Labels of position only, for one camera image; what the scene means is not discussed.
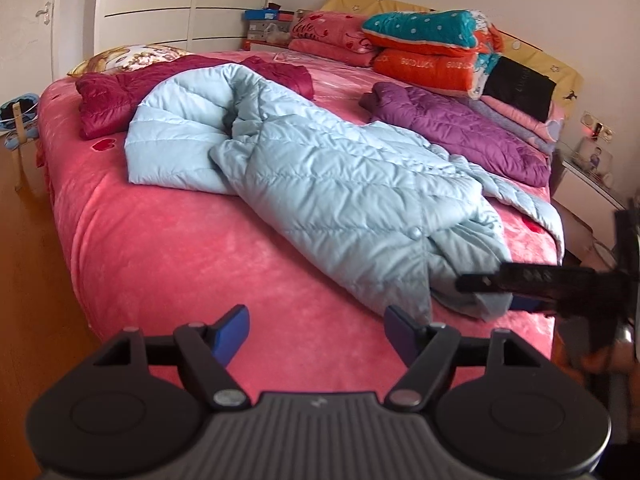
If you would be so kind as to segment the teal polka dot quilt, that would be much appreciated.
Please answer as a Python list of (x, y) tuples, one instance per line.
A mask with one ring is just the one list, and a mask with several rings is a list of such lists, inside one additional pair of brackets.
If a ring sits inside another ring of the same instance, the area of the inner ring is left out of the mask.
[(465, 56), (501, 53), (500, 32), (482, 12), (388, 12), (365, 20), (361, 30), (375, 47), (405, 52)]

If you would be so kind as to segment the white nightstand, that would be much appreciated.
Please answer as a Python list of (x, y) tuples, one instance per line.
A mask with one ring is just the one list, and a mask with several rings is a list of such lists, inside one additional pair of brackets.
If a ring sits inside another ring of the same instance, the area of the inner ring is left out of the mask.
[(584, 260), (593, 246), (614, 252), (615, 213), (624, 205), (558, 148), (552, 156), (550, 190), (573, 256)]

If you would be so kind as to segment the orange folded quilt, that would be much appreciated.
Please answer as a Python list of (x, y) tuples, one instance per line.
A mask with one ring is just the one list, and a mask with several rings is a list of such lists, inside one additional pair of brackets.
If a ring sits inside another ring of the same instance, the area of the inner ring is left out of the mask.
[(475, 53), (450, 58), (385, 49), (373, 61), (375, 72), (444, 96), (478, 99), (488, 76)]

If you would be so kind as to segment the folded pink grey blankets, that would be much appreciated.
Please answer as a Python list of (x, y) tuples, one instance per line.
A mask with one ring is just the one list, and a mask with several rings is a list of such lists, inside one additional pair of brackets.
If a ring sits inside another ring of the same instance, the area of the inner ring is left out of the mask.
[(550, 105), (547, 120), (541, 122), (518, 108), (491, 96), (483, 96), (478, 100), (458, 98), (458, 101), (507, 132), (514, 134), (541, 153), (551, 156), (554, 152), (565, 120), (564, 110), (555, 102)]

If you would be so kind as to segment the white room door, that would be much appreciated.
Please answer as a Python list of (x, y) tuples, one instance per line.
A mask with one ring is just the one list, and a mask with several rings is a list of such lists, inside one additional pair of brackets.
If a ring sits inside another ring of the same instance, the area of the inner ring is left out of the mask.
[(1, 0), (1, 101), (52, 80), (53, 0)]

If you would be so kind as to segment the black folded cloth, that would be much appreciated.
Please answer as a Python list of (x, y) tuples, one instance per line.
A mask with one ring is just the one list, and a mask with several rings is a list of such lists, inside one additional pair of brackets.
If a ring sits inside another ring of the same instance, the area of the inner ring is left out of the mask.
[(556, 82), (502, 56), (490, 72), (483, 96), (490, 96), (536, 119), (548, 120)]

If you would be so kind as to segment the stacked shoe boxes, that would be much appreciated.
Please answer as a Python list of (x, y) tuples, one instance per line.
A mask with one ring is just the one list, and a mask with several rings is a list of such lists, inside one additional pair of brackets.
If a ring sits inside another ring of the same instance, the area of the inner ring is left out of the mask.
[(254, 46), (286, 48), (291, 41), (294, 18), (294, 11), (282, 10), (274, 3), (269, 3), (262, 9), (245, 10), (243, 21), (246, 36), (243, 49), (249, 51)]

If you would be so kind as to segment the photo frame on nightstand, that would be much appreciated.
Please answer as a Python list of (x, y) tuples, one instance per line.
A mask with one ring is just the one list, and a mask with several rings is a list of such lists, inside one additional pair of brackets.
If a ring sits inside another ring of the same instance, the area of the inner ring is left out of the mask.
[(574, 151), (574, 162), (587, 174), (603, 178), (611, 173), (613, 156), (597, 141), (585, 138)]

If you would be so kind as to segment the maroon down jacket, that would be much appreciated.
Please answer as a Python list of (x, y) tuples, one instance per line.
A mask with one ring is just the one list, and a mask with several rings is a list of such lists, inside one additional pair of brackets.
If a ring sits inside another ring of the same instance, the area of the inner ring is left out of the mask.
[[(187, 70), (227, 63), (229, 60), (223, 58), (190, 54), (128, 72), (83, 74), (76, 81), (76, 90), (81, 96), (81, 137), (92, 140), (125, 131), (140, 102), (162, 81)], [(244, 65), (308, 100), (314, 98), (311, 74), (304, 66), (265, 61), (256, 55), (236, 61), (236, 64)]]

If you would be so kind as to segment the yellow padded headboard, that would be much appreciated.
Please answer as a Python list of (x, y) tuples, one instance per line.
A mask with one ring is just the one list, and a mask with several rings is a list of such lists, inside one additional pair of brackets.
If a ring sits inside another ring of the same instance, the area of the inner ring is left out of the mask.
[[(436, 9), (428, 6), (418, 6), (397, 0), (324, 0), (320, 9), (367, 16), (392, 11), (436, 12)], [(566, 119), (570, 118), (584, 84), (582, 75), (541, 48), (517, 36), (502, 30), (500, 30), (500, 36), (503, 41), (502, 53), (507, 58), (536, 70), (556, 83), (552, 101), (562, 108)]]

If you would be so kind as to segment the cartoon print pillow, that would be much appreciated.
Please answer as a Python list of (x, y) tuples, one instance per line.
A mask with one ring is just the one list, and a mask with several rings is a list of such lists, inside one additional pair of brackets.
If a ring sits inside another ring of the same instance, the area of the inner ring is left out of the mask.
[(188, 51), (164, 44), (130, 44), (93, 55), (70, 70), (67, 76), (79, 78), (85, 74), (132, 72), (155, 63), (172, 62), (186, 55), (189, 55)]

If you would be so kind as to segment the purple down jacket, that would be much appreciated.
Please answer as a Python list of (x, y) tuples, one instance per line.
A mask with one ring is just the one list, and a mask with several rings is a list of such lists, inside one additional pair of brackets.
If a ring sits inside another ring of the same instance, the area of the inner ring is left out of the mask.
[(377, 82), (359, 105), (373, 120), (419, 133), (492, 174), (533, 188), (548, 184), (551, 169), (543, 154), (455, 98)]

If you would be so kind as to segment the white sliding wardrobe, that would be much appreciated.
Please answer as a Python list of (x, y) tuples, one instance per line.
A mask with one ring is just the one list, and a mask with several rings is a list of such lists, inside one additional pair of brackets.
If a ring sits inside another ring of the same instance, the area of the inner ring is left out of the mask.
[(246, 36), (243, 14), (267, 0), (96, 0), (94, 50), (164, 44), (195, 53), (233, 51)]

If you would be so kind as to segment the pink bedspread bed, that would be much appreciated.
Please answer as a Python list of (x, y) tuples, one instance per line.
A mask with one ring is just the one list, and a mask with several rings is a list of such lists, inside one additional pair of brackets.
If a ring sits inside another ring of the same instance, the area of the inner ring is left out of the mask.
[(76, 298), (101, 339), (165, 335), (236, 304), (250, 334), (231, 374), (267, 390), (386, 392), (404, 364), (381, 318), (312, 266), (242, 200), (135, 185), (125, 137), (86, 140), (73, 78), (42, 92), (39, 159)]

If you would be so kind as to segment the light blue down jacket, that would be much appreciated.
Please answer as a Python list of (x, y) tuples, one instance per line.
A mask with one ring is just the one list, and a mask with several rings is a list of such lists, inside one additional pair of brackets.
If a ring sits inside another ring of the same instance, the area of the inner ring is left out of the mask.
[(511, 258), (498, 205), (564, 240), (554, 207), (422, 136), (358, 126), (240, 64), (178, 73), (138, 105), (134, 184), (239, 196), (324, 275), (376, 313), (420, 322), (433, 304), (491, 321), (505, 292), (458, 292)]

